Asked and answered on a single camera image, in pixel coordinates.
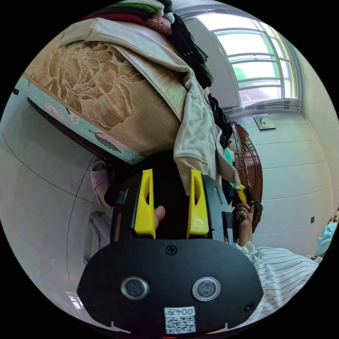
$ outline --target wooden bed frame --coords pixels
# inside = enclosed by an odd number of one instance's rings
[[[41,109],[37,104],[28,98],[29,104],[47,121],[49,121],[53,126],[55,126],[59,131],[68,136],[70,139],[78,143],[80,146],[96,155],[98,158],[102,159],[106,163],[112,166],[119,166],[124,168],[130,166],[125,161],[117,158],[116,156],[110,154],[109,152],[101,149],[97,145],[92,144],[83,137],[80,137],[78,134],[73,132],[68,127],[64,126],[51,115],[46,113]],[[247,131],[238,125],[235,121],[231,122],[233,128],[233,135],[231,137],[231,150],[234,152],[235,164],[238,169],[239,178],[242,185],[248,186],[250,183],[251,194],[254,199],[261,202],[262,199],[262,167],[260,163],[259,156],[256,152],[254,145],[252,144]],[[262,205],[260,204],[260,212],[256,220],[253,221],[252,231],[254,232],[258,223],[261,219]]]

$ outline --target striped shirt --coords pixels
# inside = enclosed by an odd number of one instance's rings
[[[283,307],[305,285],[321,261],[284,248],[255,249],[251,242],[244,247],[236,246],[254,264],[264,294],[249,319],[232,329],[256,322]]]

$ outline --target yellow clip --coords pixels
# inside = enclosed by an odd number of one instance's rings
[[[243,185],[239,185],[241,187],[241,190],[238,190],[237,193],[238,193],[238,196],[239,196],[239,199],[241,200],[242,203],[244,204],[247,204],[247,197],[246,197],[246,194],[244,192],[244,189],[246,188],[245,186]]]
[[[142,171],[134,230],[140,235],[152,235],[155,239],[153,170]]]
[[[191,235],[205,236],[208,232],[207,206],[201,172],[192,169],[187,239]]]

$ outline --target face mask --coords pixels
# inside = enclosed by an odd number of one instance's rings
[[[338,223],[330,222],[324,229],[323,233],[320,235],[318,239],[318,243],[315,249],[315,256],[322,255],[325,253],[329,245],[331,244],[333,234],[337,229]]]

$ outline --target beige jacket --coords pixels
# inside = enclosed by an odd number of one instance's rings
[[[188,93],[184,114],[174,143],[174,161],[178,166],[186,194],[190,192],[191,169],[213,179],[240,184],[237,170],[224,158],[220,145],[221,129],[214,123],[201,86],[192,69],[174,52],[150,37],[121,22],[96,18],[77,22],[64,31],[60,47],[76,41],[103,41],[128,48],[148,60],[176,72],[184,73],[183,85]]]

